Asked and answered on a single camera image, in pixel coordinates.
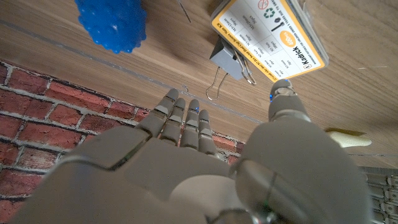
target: robotic hand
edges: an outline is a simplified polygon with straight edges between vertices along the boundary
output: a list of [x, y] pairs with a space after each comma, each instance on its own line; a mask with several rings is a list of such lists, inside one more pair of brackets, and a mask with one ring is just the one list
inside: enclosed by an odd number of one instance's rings
[[270, 123], [231, 167], [217, 158], [197, 100], [177, 147], [185, 107], [177, 98], [170, 90], [135, 128], [74, 149], [12, 223], [369, 223], [364, 177], [310, 122], [289, 81], [272, 87]]

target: blue rubber ball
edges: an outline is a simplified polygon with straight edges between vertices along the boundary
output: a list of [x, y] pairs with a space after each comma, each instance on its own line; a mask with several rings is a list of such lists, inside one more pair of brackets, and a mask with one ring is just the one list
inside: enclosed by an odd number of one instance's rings
[[146, 12], [139, 0], [75, 0], [79, 22], [106, 50], [131, 53], [146, 39]]

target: red brick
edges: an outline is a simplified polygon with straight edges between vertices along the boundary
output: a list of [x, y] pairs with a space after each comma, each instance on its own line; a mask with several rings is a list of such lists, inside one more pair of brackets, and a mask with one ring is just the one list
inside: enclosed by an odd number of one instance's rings
[[236, 152], [241, 154], [243, 151], [244, 143], [243, 142], [237, 142], [236, 143]]
[[108, 129], [121, 125], [118, 121], [102, 118], [100, 116], [87, 115], [80, 124], [80, 128], [102, 133]]
[[0, 142], [0, 163], [11, 166], [18, 156], [18, 147], [11, 143]]
[[24, 114], [32, 99], [11, 91], [0, 90], [0, 110]]
[[45, 95], [100, 113], [104, 113], [109, 105], [104, 98], [57, 82], [51, 83]]
[[0, 83], [4, 83], [7, 77], [7, 67], [0, 65]]
[[213, 140], [218, 148], [236, 152], [235, 142], [220, 136], [213, 136]]
[[38, 149], [25, 148], [17, 166], [31, 169], [49, 169], [55, 164], [57, 155]]
[[50, 102], [0, 90], [0, 110], [42, 119], [50, 108]]
[[134, 120], [137, 121], [137, 122], [140, 122], [140, 121], [142, 121], [148, 114], [149, 114], [149, 111], [139, 108], [139, 109], [137, 110], [136, 116], [134, 117]]
[[37, 75], [30, 75], [24, 71], [14, 69], [11, 74], [11, 78], [8, 81], [8, 85], [28, 91], [34, 94], [43, 94], [47, 88], [48, 81], [45, 78]]
[[238, 161], [238, 159], [239, 159], [239, 157], [230, 155], [230, 156], [228, 156], [228, 164], [231, 165], [231, 164], [235, 163], [236, 161]]
[[134, 116], [134, 107], [125, 103], [113, 102], [107, 114], [119, 118], [131, 119]]
[[23, 202], [0, 200], [0, 223], [9, 222], [23, 204]]
[[52, 103], [50, 102], [32, 99], [24, 114], [34, 118], [43, 119], [49, 112], [51, 106]]
[[76, 125], [81, 114], [72, 108], [58, 105], [50, 114], [49, 118], [66, 125]]
[[27, 123], [19, 135], [20, 140], [39, 142], [66, 149], [75, 147], [81, 134], [44, 124]]
[[42, 178], [42, 175], [3, 169], [0, 172], [0, 194], [7, 196], [30, 195], [40, 184]]
[[95, 135], [88, 134], [88, 135], [86, 136], [86, 139], [85, 139], [84, 142], [90, 141], [90, 140], [92, 140], [94, 137], [95, 137]]
[[18, 132], [22, 120], [0, 115], [0, 135], [13, 138]]

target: brick wall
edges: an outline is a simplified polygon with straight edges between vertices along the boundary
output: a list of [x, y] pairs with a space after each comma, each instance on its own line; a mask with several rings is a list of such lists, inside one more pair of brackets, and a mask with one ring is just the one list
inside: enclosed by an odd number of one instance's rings
[[[74, 147], [119, 125], [134, 127], [149, 110], [0, 62], [0, 223], [6, 223], [45, 173]], [[232, 163], [243, 143], [213, 139]]]

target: mortar line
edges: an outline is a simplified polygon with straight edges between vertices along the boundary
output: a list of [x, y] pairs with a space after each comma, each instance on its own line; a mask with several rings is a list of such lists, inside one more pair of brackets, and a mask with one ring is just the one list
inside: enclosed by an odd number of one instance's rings
[[15, 163], [12, 165], [12, 167], [15, 167], [15, 166], [18, 164], [19, 159], [21, 158], [22, 154], [23, 154], [24, 151], [25, 151], [25, 146], [19, 146], [19, 147], [18, 147], [18, 150], [19, 150], [18, 156], [16, 157]]
[[4, 85], [8, 85], [8, 81], [10, 80], [10, 78], [11, 78], [11, 74], [12, 74], [12, 71], [14, 70], [14, 68], [12, 68], [12, 67], [7, 67], [7, 75], [6, 75], [6, 79], [4, 80]]
[[47, 112], [47, 114], [44, 116], [44, 120], [49, 119], [50, 114], [55, 110], [55, 108], [58, 106], [58, 103], [53, 103]]

